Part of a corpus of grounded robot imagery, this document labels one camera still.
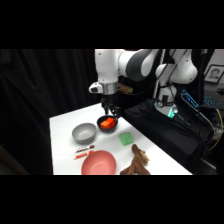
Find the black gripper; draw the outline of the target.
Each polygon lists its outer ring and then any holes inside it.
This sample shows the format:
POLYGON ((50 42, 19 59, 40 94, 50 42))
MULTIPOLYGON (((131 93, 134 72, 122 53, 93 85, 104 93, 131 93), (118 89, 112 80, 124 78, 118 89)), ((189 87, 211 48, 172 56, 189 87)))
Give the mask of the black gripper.
POLYGON ((104 108, 105 116, 109 116, 109 108, 112 109, 112 114, 115 119, 118 119, 120 116, 120 110, 117 105, 117 95, 103 95, 101 99, 102 107, 104 108))

